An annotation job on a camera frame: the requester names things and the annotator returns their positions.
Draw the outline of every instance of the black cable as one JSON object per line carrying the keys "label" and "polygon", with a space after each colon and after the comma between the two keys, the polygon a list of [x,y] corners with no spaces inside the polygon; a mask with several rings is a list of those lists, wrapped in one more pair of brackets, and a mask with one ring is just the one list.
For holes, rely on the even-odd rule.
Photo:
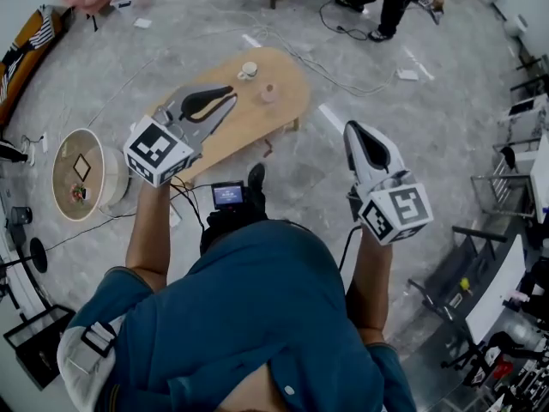
{"label": "black cable", "polygon": [[341,256],[340,261],[340,272],[341,269],[343,269],[343,263],[345,263],[345,257],[347,256],[347,249],[349,248],[349,244],[351,243],[351,238],[353,237],[353,233],[357,230],[359,230],[362,226],[358,225],[351,229],[351,232],[349,232],[349,236],[347,237],[347,243],[345,243],[345,249],[343,249],[343,255]]}
{"label": "black cable", "polygon": [[275,220],[275,221],[284,221],[285,223],[291,224],[292,226],[299,227],[300,229],[305,230],[308,233],[312,233],[307,227],[301,226],[300,224],[292,221],[292,220]]}
{"label": "black cable", "polygon": [[185,182],[182,182],[183,183],[183,187],[185,188],[186,192],[187,192],[187,195],[189,195],[189,192],[192,193],[192,196],[193,198],[195,199],[195,206],[196,208],[198,209],[198,200],[196,200],[196,194],[194,191],[191,191],[189,188],[187,188],[187,185],[185,184]]}
{"label": "black cable", "polygon": [[[323,9],[328,6],[330,3],[332,3],[334,0],[328,0],[325,4],[323,4],[320,9],[318,10],[318,14],[320,15],[320,20],[321,22],[323,23],[323,25],[329,29],[330,31],[332,32],[335,32],[335,33],[345,33],[347,34],[349,37],[351,37],[352,39],[356,39],[357,41],[367,41],[368,40],[368,34],[364,31],[361,31],[360,29],[345,29],[343,26],[341,25],[337,25],[336,27],[331,27],[331,26],[328,26],[328,24],[326,23],[326,21],[324,20],[324,15],[323,15]],[[402,9],[403,10],[407,10],[408,7],[407,5],[411,2],[414,2],[417,3],[419,0],[405,0],[404,1],[404,4],[402,6]],[[356,32],[358,33],[359,35],[361,35],[362,37],[359,37],[359,36],[356,36],[356,35],[353,35],[353,32]]]}
{"label": "black cable", "polygon": [[42,139],[44,139],[44,135],[40,136],[40,139],[37,140],[37,141],[32,141],[32,140],[30,140],[30,139],[28,138],[28,136],[23,135],[23,136],[21,136],[21,143],[22,143],[23,141],[27,141],[27,142],[29,142],[29,143],[38,143],[38,142],[41,142]]}
{"label": "black cable", "polygon": [[106,223],[110,223],[112,220],[117,220],[118,218],[121,218],[121,217],[123,217],[123,216],[126,216],[126,215],[120,215],[119,217],[111,218],[111,219],[109,219],[109,220],[107,220],[107,221],[103,221],[103,222],[102,222],[101,224],[99,224],[98,226],[92,227],[92,228],[90,228],[90,229],[83,230],[82,232],[79,232],[79,233],[77,233],[76,235],[74,235],[74,236],[72,236],[72,237],[70,237],[70,238],[64,239],[63,241],[61,241],[61,242],[59,242],[59,243],[53,245],[52,247],[50,247],[50,248],[48,248],[48,249],[45,249],[45,251],[50,251],[50,250],[52,250],[52,249],[55,249],[56,247],[59,247],[61,244],[64,244],[64,243],[66,243],[67,241],[71,241],[72,239],[74,239],[74,238],[76,238],[76,237],[79,237],[79,236],[82,235],[83,233],[91,232],[91,231],[93,231],[94,229],[97,229],[97,228],[99,228],[99,227],[101,227],[101,226],[104,226]]}
{"label": "black cable", "polygon": [[[324,15],[323,15],[323,9],[332,2],[333,2],[333,0],[329,0],[328,2],[323,4],[320,7],[320,9],[318,10],[318,14],[320,15],[320,20],[323,23],[323,25],[332,32],[346,33],[349,37],[351,37],[352,39],[356,39],[357,41],[367,41],[368,40],[368,34],[364,31],[361,31],[360,29],[345,29],[343,26],[339,26],[339,25],[336,28],[334,28],[334,27],[328,26],[328,24],[326,24],[326,21],[324,20]],[[359,33],[360,35],[363,35],[364,38],[353,35],[353,32],[356,32],[356,33]]]}
{"label": "black cable", "polygon": [[[187,192],[191,192],[191,190],[188,189],[185,184],[183,184],[183,186],[184,186],[184,188]],[[202,233],[204,233],[204,230],[206,230],[206,229],[204,228],[204,225],[203,225],[202,220],[200,218],[200,214],[198,212],[198,202],[196,202],[196,207],[195,207],[195,204],[192,202],[192,200],[187,195],[184,194],[184,192],[179,188],[179,186],[171,185],[171,187],[173,189],[175,189],[177,192],[179,192],[179,194],[181,194],[183,197],[185,197],[185,199],[189,202],[192,210],[195,213],[196,219],[198,220],[198,224],[200,224],[200,227],[202,228]]]}
{"label": "black cable", "polygon": [[[203,188],[203,187],[205,187],[205,186],[211,186],[211,184],[198,185],[198,186],[195,186],[195,187],[193,187],[193,188],[188,189],[187,191],[194,191],[195,189]],[[172,198],[170,198],[170,201],[173,200],[173,199],[176,198],[176,197],[179,197],[180,195],[183,195],[185,198],[189,199],[187,196],[184,195],[183,191],[178,191],[178,194],[175,195],[175,196],[173,196]],[[134,212],[134,213],[132,213],[132,214],[127,214],[127,215],[113,216],[113,217],[111,217],[109,220],[103,221],[101,224],[99,224],[99,225],[97,225],[97,226],[94,226],[94,227],[91,227],[91,228],[89,228],[89,229],[86,229],[86,230],[84,230],[84,231],[82,231],[82,232],[77,233],[76,235],[74,235],[74,236],[72,236],[72,237],[70,237],[70,238],[67,238],[67,239],[64,239],[63,241],[58,242],[57,244],[53,245],[52,247],[49,247],[49,248],[45,249],[45,251],[53,250],[53,249],[55,249],[56,247],[59,247],[61,244],[64,244],[64,243],[66,243],[67,241],[71,241],[72,239],[74,239],[74,238],[76,238],[76,237],[79,237],[80,235],[82,235],[82,234],[84,234],[84,233],[91,232],[91,231],[93,231],[93,230],[95,230],[95,229],[98,229],[98,228],[104,226],[106,223],[110,223],[110,222],[113,221],[113,220],[119,220],[120,218],[125,218],[125,217],[129,217],[129,216],[134,216],[135,214],[136,214],[136,212]],[[200,220],[200,216],[197,214],[196,211],[195,211],[195,215],[197,215],[198,221],[199,221],[199,223],[200,223],[200,225],[201,225],[201,227],[202,227],[202,231],[204,231],[204,226],[203,226],[203,224],[202,224],[202,221]]]}

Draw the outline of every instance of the small camera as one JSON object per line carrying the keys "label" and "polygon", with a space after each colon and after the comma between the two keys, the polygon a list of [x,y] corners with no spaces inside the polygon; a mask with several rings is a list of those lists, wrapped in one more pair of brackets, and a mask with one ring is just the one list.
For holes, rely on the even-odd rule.
{"label": "small camera", "polygon": [[236,209],[245,203],[244,182],[214,183],[212,196],[217,210]]}

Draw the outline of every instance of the white cable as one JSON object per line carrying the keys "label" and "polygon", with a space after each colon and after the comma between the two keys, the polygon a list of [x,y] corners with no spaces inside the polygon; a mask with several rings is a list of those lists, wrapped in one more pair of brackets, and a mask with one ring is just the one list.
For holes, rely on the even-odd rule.
{"label": "white cable", "polygon": [[386,87],[388,87],[390,85],[391,81],[393,80],[393,77],[396,74],[396,69],[395,69],[391,72],[391,74],[389,75],[389,78],[383,84],[381,84],[381,85],[379,85],[375,88],[368,88],[368,89],[359,88],[359,87],[355,87],[353,85],[349,85],[349,84],[345,84],[343,82],[339,82],[329,73],[329,71],[322,64],[317,63],[316,61],[314,61],[312,59],[303,57],[299,52],[297,52],[293,48],[292,44],[287,39],[282,37],[282,35],[280,35],[278,32],[276,32],[273,28],[262,24],[255,16],[253,16],[251,14],[248,14],[247,12],[244,12],[244,11],[220,10],[220,9],[217,9],[211,3],[210,3],[210,6],[212,6],[213,8],[215,8],[216,10],[218,10],[219,12],[221,12],[223,14],[242,14],[242,15],[246,15],[246,16],[250,17],[256,23],[251,28],[252,29],[253,28],[261,28],[263,30],[264,35],[265,35],[264,38],[259,39],[258,37],[256,37],[256,39],[258,39],[260,41],[265,41],[268,38],[269,33],[272,33],[274,36],[276,36],[278,38],[278,40],[282,43],[282,45],[284,46],[284,48],[287,50],[287,52],[290,55],[297,58],[304,65],[309,67],[309,69],[311,69],[314,72],[318,73],[318,75],[322,76],[323,78],[327,79],[328,81],[332,82],[337,87],[342,88],[343,90],[345,90],[346,92],[350,93],[353,96],[356,96],[356,97],[360,98],[360,97],[368,96],[370,94],[376,94],[376,93],[384,90]]}
{"label": "white cable", "polygon": [[[350,93],[352,96],[356,96],[356,97],[365,97],[365,96],[368,96],[370,94],[376,94],[378,92],[380,92],[381,90],[384,90],[386,87],[388,87],[391,83],[391,81],[393,80],[393,77],[395,76],[396,74],[396,69],[393,70],[393,72],[390,74],[389,78],[387,79],[386,82],[384,82],[383,84],[375,87],[375,88],[359,88],[359,87],[355,87],[353,85],[350,85],[350,84],[345,84],[343,82],[339,82],[337,81],[330,73],[329,71],[326,70],[326,68],[320,64],[320,63],[317,63],[316,61],[312,60],[312,59],[309,59],[309,58],[305,58],[303,57],[300,53],[298,53],[292,46],[292,44],[286,40],[282,35],[280,35],[278,32],[276,32],[273,28],[269,27],[269,26],[266,26],[264,24],[262,24],[255,16],[251,15],[251,14],[248,14],[247,12],[244,12],[244,11],[237,11],[237,10],[221,10],[221,9],[217,9],[213,4],[209,3],[213,8],[215,8],[218,12],[220,12],[221,14],[242,14],[242,15],[246,15],[248,17],[250,17],[256,24],[254,26],[252,26],[251,28],[254,29],[254,28],[259,28],[262,30],[262,37],[256,37],[256,39],[260,40],[260,41],[265,41],[267,38],[268,38],[268,35],[269,33],[272,33],[275,37],[277,37],[279,39],[279,41],[282,43],[282,45],[284,46],[284,48],[287,50],[287,52],[292,55],[293,57],[297,58],[299,61],[301,61],[304,65],[306,65],[307,67],[309,67],[309,69],[311,69],[312,71],[318,73],[318,75],[322,76],[323,78],[327,79],[328,81],[332,82],[334,85],[336,85],[337,87],[345,90],[346,92]],[[236,31],[240,31],[240,30],[245,30],[245,29],[249,29],[250,27],[235,27],[235,28],[232,28],[232,29],[227,29],[227,30],[223,30],[223,31],[216,31],[216,32],[210,32],[210,33],[201,33],[200,35],[197,35],[196,37],[191,37],[191,38],[188,38],[187,40],[193,40],[193,39],[200,39],[202,37],[207,37],[207,36],[210,36],[210,35],[217,35],[217,34],[220,34],[220,33],[230,33],[230,32],[236,32]],[[174,47],[175,45],[170,45],[168,46],[165,51],[168,51],[170,50],[172,47]],[[122,87],[100,108],[100,110],[97,112],[97,114],[89,121],[89,123],[87,124],[88,127],[90,127],[94,122],[95,122],[95,119],[97,119],[100,114],[105,110],[106,106],[112,102],[117,96],[118,94],[128,85],[130,84],[130,82],[132,82],[138,75],[139,73],[145,69],[145,67],[147,67],[149,64],[151,64],[152,62],[156,61],[159,57],[159,54],[157,54],[156,57],[154,58],[151,58],[150,60],[148,60],[130,79],[128,79],[123,85]]]}

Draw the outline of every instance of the camera screen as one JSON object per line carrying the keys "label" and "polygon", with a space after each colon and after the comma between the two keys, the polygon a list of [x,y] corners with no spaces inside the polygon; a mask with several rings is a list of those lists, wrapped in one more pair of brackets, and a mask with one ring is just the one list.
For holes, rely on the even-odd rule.
{"label": "camera screen", "polygon": [[214,197],[216,205],[238,204],[242,203],[242,188],[239,185],[222,186],[214,188]]}

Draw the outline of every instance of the small round object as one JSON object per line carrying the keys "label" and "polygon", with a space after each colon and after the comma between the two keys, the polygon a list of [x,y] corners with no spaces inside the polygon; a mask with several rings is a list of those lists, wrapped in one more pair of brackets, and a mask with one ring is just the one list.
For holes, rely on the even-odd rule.
{"label": "small round object", "polygon": [[11,224],[21,226],[33,222],[33,211],[29,207],[14,206],[11,208]]}
{"label": "small round object", "polygon": [[48,270],[48,258],[45,254],[45,249],[42,245],[42,241],[40,241],[38,238],[31,239],[30,251],[36,270],[40,273],[45,273]]}
{"label": "small round object", "polygon": [[462,278],[460,280],[460,287],[462,288],[463,291],[467,292],[471,289],[471,283],[467,278]]}

